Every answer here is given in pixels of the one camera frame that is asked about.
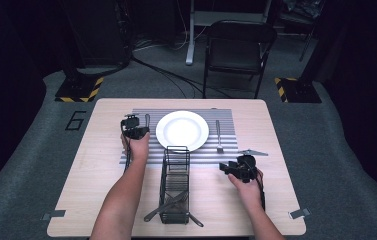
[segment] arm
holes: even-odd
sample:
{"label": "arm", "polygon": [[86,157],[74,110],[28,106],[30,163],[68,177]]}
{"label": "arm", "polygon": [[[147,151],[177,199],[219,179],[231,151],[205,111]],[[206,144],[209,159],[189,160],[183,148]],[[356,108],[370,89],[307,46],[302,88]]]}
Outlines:
{"label": "arm", "polygon": [[104,199],[90,239],[131,239],[148,159],[149,139],[150,133],[141,140],[128,139],[132,163]]}
{"label": "arm", "polygon": [[228,178],[238,190],[238,195],[240,196],[244,208],[247,210],[251,224],[253,225],[256,240],[284,239],[262,208],[257,182],[253,180],[249,183],[243,183],[232,174],[229,174]]}

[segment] white plate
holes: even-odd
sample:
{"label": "white plate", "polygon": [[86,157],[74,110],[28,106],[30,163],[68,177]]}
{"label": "white plate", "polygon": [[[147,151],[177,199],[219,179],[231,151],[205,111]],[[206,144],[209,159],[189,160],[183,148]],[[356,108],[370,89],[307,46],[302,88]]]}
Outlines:
{"label": "white plate", "polygon": [[209,136],[209,126],[200,115],[176,111],[160,119],[156,136],[163,147],[186,146],[194,151],[203,146]]}

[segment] knife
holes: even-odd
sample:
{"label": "knife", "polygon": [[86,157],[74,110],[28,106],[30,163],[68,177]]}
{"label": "knife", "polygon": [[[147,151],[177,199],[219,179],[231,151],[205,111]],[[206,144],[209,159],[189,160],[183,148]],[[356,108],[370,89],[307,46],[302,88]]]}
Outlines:
{"label": "knife", "polygon": [[176,195],[176,197],[172,198],[169,202],[161,205],[160,207],[154,209],[152,212],[150,212],[149,214],[147,214],[144,217],[144,221],[145,222],[149,222],[154,216],[156,216],[156,214],[159,214],[161,212],[166,211],[168,208],[174,206],[179,201],[181,201],[182,199],[184,199],[187,195],[188,195],[188,190],[185,190],[185,191],[179,193],[178,195]]}
{"label": "knife", "polygon": [[188,212],[185,207],[181,206],[180,204],[176,204],[176,207],[179,208],[180,210],[186,212],[188,217],[191,218],[191,220],[193,222],[195,222],[195,224],[197,224],[200,227],[204,227],[204,224],[202,222],[200,222],[196,217],[194,217],[194,215],[192,215],[190,212]]}

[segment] gray carpet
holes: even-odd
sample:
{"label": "gray carpet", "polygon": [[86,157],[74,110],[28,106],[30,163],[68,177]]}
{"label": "gray carpet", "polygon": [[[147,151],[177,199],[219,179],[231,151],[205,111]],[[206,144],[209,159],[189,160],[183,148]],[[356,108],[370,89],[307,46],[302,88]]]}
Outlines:
{"label": "gray carpet", "polygon": [[[306,234],[288,238],[377,239],[377,183],[362,170],[347,145],[339,116],[325,89],[314,83],[321,104],[283,103],[279,98],[274,78],[300,76],[311,52],[309,49],[305,60],[298,62],[303,44],[295,37],[277,40],[259,93],[259,98],[268,104],[300,206],[312,212],[305,218]],[[204,43],[201,41],[197,43],[193,66],[184,64],[186,46],[180,50],[150,47],[135,51],[134,55],[146,63],[202,81]],[[222,90],[234,98],[252,98],[254,81],[249,83],[245,77],[234,86],[225,80],[234,77],[213,76],[211,84],[238,88],[239,91]],[[0,239],[50,239],[46,233],[48,221],[40,219],[55,208],[96,100],[201,98],[188,84],[175,78],[172,82],[134,62],[106,76],[94,102],[89,103],[54,101],[54,94],[64,80],[63,73],[51,74],[44,80],[47,85],[44,104],[0,173]],[[207,90],[207,96],[226,98],[212,89]],[[85,119],[82,127],[79,131],[65,131],[74,111],[86,111],[79,115]]]}

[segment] table leg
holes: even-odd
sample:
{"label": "table leg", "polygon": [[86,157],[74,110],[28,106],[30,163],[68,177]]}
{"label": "table leg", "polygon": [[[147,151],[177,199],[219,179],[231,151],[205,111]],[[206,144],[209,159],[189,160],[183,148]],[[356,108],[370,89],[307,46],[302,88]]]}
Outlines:
{"label": "table leg", "polygon": [[186,59],[186,65],[192,65],[194,59],[194,0],[191,0],[191,12],[189,18],[189,45],[188,45],[188,53]]}
{"label": "table leg", "polygon": [[265,6],[265,11],[263,12],[263,18],[262,18],[262,22],[266,22],[268,16],[269,16],[269,9],[270,9],[270,5],[272,4],[272,0],[267,0],[266,1],[266,6]]}

